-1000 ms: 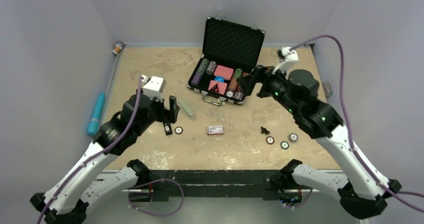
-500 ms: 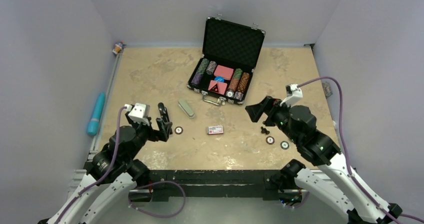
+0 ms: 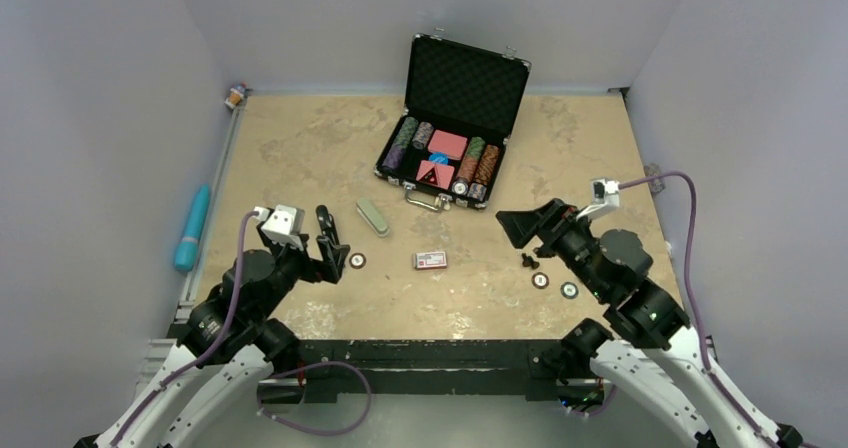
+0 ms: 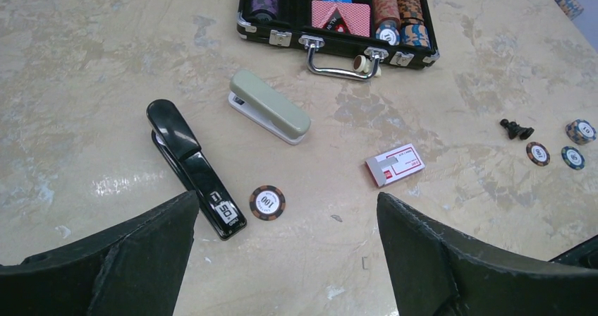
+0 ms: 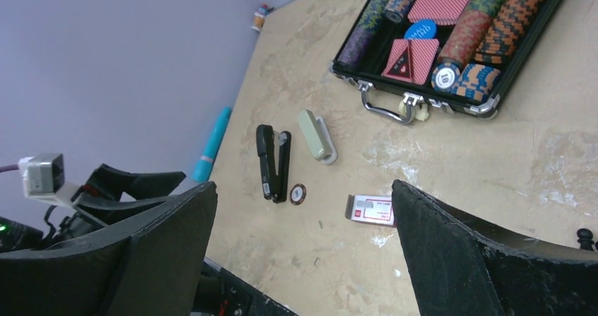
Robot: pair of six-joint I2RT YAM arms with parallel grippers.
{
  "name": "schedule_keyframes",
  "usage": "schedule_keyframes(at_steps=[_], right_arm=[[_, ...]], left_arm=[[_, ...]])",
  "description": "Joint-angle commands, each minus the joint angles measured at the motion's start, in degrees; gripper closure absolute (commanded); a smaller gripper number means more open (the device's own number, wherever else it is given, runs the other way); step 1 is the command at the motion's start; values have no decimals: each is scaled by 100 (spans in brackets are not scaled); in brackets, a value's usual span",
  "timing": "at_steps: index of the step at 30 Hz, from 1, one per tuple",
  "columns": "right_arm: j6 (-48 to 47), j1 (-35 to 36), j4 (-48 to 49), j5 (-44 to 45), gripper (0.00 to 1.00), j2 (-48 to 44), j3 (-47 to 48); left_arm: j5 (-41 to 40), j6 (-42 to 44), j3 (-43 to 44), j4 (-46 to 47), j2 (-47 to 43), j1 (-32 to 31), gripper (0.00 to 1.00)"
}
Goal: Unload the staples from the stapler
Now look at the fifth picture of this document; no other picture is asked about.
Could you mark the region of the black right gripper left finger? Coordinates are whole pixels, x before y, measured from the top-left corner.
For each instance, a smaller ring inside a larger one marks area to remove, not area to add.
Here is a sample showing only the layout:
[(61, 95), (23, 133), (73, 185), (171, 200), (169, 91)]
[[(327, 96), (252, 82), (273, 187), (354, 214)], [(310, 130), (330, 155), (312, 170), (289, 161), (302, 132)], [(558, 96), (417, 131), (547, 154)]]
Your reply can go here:
[(2, 315), (189, 315), (218, 195), (203, 183), (46, 250), (1, 255)]

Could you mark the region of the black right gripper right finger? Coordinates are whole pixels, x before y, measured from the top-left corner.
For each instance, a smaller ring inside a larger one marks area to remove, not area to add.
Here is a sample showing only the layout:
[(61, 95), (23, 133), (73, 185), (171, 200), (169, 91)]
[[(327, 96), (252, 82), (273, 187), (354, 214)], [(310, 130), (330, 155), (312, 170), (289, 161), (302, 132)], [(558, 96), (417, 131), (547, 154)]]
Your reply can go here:
[(597, 254), (541, 241), (395, 180), (396, 228), (422, 315), (596, 315)]

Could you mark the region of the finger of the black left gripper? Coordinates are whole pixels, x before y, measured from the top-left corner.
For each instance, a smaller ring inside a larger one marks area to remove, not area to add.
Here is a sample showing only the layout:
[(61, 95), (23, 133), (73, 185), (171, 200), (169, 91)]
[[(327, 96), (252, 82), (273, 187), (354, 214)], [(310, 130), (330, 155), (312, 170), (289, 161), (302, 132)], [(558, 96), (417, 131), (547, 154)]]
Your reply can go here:
[(107, 200), (120, 200), (124, 193), (144, 200), (169, 195), (185, 178), (182, 171), (131, 173), (102, 164), (86, 181), (86, 192)]
[(174, 198), (174, 195), (120, 202), (82, 194), (76, 207), (104, 223), (116, 223), (159, 206), (171, 198)]

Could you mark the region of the red white staple box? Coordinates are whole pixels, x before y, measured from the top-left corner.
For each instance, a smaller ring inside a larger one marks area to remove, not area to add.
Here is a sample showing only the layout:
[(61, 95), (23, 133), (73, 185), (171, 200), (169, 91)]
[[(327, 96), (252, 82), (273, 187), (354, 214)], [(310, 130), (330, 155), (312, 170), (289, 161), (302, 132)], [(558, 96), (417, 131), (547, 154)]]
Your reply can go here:
[(396, 226), (390, 197), (372, 195), (349, 195), (345, 218), (363, 224)]

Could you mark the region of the black stapler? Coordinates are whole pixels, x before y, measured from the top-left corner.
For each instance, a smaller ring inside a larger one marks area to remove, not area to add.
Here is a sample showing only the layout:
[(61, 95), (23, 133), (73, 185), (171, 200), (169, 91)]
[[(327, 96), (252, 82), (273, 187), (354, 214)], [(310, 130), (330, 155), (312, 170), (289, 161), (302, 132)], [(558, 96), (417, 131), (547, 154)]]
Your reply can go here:
[(276, 132), (272, 126), (256, 128), (257, 155), (260, 159), (260, 179), (265, 200), (278, 204), (286, 201), (291, 155), (291, 133)]

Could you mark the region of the green stapler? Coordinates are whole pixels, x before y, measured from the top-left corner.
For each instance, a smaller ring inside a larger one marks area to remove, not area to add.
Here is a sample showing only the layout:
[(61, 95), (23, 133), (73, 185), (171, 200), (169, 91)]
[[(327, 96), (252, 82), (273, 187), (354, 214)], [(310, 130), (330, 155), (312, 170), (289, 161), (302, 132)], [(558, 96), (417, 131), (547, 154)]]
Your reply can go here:
[(324, 118), (303, 109), (297, 119), (312, 157), (327, 166), (332, 165), (338, 158), (338, 152)]

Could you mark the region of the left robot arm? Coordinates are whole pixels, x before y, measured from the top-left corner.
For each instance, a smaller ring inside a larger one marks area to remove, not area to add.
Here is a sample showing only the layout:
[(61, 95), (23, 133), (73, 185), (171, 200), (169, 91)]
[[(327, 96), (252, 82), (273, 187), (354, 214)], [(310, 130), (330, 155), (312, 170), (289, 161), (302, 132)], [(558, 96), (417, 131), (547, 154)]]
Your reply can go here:
[(129, 173), (102, 164), (78, 190), (80, 203), (75, 207), (75, 214), (65, 217), (55, 227), (49, 221), (54, 208), (46, 210), (47, 234), (2, 217), (1, 252), (46, 249), (120, 222), (165, 202), (185, 178), (181, 171)]

